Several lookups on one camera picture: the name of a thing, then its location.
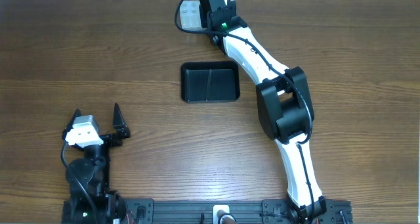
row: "wooden table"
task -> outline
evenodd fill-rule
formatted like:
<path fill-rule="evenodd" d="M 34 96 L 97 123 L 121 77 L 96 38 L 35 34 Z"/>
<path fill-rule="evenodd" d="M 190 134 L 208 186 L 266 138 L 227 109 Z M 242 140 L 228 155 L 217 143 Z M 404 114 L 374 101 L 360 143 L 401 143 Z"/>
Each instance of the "wooden table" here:
<path fill-rule="evenodd" d="M 261 45 L 307 75 L 325 196 L 351 200 L 357 223 L 415 223 L 420 1 L 236 1 Z M 243 70 L 237 102 L 181 100 L 182 63 L 226 57 L 175 28 L 178 2 L 0 0 L 0 221 L 60 221 L 61 131 L 76 108 L 112 131 L 115 102 L 132 131 L 111 151 L 112 187 L 124 197 L 286 197 Z M 69 161 L 80 156 L 68 150 Z"/>

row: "black plastic container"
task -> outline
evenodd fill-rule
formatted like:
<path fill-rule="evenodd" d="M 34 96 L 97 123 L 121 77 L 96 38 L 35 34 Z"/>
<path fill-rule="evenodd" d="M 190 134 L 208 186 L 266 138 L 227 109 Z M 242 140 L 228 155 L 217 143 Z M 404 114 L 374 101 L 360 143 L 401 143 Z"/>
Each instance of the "black plastic container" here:
<path fill-rule="evenodd" d="M 233 102 L 240 95 L 236 62 L 187 62 L 181 66 L 181 97 L 185 102 Z"/>

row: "black cable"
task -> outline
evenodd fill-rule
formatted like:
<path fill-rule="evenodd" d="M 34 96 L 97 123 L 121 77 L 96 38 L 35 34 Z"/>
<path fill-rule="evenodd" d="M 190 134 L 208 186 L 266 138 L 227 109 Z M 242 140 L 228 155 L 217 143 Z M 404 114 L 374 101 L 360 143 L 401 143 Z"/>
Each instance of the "black cable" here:
<path fill-rule="evenodd" d="M 314 215 L 314 208 L 315 208 L 315 204 L 314 204 L 314 195 L 312 193 L 312 188 L 310 186 L 310 182 L 309 182 L 309 177 L 308 177 L 308 171 L 306 170 L 306 164 L 305 164 L 305 159 L 303 157 L 303 152 L 302 152 L 302 146 L 303 144 L 309 142 L 310 137 L 312 136 L 312 116 L 310 115 L 310 110 L 309 107 L 305 101 L 305 99 L 303 98 L 301 92 L 295 87 L 295 84 L 285 75 L 281 74 L 279 71 L 277 71 L 276 69 L 274 69 L 272 67 L 272 65 L 267 61 L 267 59 L 265 58 L 265 56 L 258 50 L 258 48 L 256 48 L 256 46 L 254 46 L 254 44 L 252 44 L 251 42 L 248 41 L 248 39 L 244 39 L 242 37 L 236 36 L 234 34 L 230 34 L 230 33 L 224 33 L 224 32 L 217 32 L 217 31 L 209 31 L 209 30 L 185 30 L 182 27 L 179 26 L 178 24 L 178 14 L 179 14 L 179 9 L 182 5 L 182 2 L 184 2 L 185 0 L 181 0 L 178 4 L 178 7 L 175 11 L 175 26 L 182 32 L 185 33 L 189 33 L 189 34 L 205 34 L 205 35 L 221 35 L 223 37 L 233 37 L 235 39 L 239 39 L 241 41 L 243 41 L 245 44 L 248 44 L 252 47 L 252 49 L 255 50 L 255 53 L 258 54 L 262 60 L 264 61 L 264 63 L 268 66 L 268 69 L 272 70 L 274 73 L 276 73 L 277 75 L 279 75 L 280 77 L 282 77 L 284 80 L 286 80 L 286 82 L 289 84 L 289 86 L 292 88 L 293 92 L 303 101 L 304 107 L 306 109 L 306 112 L 308 113 L 308 119 L 309 119 L 309 131 L 308 135 L 306 136 L 304 141 L 301 142 L 296 142 L 297 148 L 299 149 L 299 152 L 301 153 L 301 159 L 302 159 L 302 163 L 303 163 L 303 170 L 304 170 L 304 174 L 306 177 L 306 183 L 308 185 L 309 188 L 309 193 L 310 193 L 310 199 L 312 202 L 312 213 L 311 213 L 311 217 L 310 219 L 312 219 L 312 216 Z"/>
<path fill-rule="evenodd" d="M 83 185 L 80 183 L 79 179 L 74 175 L 72 169 L 69 168 L 69 166 L 68 166 L 68 164 L 66 162 L 66 159 L 64 157 L 64 154 L 66 153 L 67 146 L 68 146 L 67 141 L 64 141 L 63 149 L 61 150 L 61 162 L 66 167 L 66 170 L 70 174 L 70 177 L 72 177 L 72 179 L 74 179 L 76 181 L 77 185 L 79 186 L 79 188 L 81 189 L 81 191 L 83 192 L 83 194 L 86 196 L 87 201 L 91 205 L 95 223 L 98 224 L 98 217 L 96 216 L 96 214 L 98 213 L 98 209 L 96 208 L 95 203 L 93 202 L 92 198 L 89 196 L 89 194 L 87 193 L 87 191 L 85 190 L 85 188 L 83 187 Z"/>

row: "white connector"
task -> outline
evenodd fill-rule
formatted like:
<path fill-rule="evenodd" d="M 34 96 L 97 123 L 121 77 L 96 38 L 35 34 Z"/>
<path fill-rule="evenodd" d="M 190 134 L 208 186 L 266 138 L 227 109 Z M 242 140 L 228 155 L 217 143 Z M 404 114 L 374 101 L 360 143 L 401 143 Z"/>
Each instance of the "white connector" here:
<path fill-rule="evenodd" d="M 181 26 L 185 30 L 205 30 L 201 26 L 200 1 L 183 1 L 179 8 Z"/>
<path fill-rule="evenodd" d="M 79 116 L 73 122 L 73 129 L 66 135 L 69 145 L 84 148 L 89 145 L 101 145 L 104 141 L 99 137 L 99 126 L 93 116 Z"/>

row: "wood grain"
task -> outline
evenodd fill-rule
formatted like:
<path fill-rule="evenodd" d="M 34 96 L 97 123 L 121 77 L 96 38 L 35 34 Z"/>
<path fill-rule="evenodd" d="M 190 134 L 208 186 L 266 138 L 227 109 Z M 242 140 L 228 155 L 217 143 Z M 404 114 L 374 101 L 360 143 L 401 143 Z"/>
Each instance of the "wood grain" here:
<path fill-rule="evenodd" d="M 123 196 L 286 196 L 244 71 L 237 102 L 180 99 L 182 63 L 226 57 L 175 28 L 178 1 L 0 0 L 0 221 L 60 221 L 69 197 L 61 129 L 80 108 L 110 131 L 114 102 L 132 131 L 111 151 L 112 187 Z M 325 196 L 351 200 L 356 223 L 415 223 L 419 0 L 236 1 L 261 45 L 308 77 Z"/>

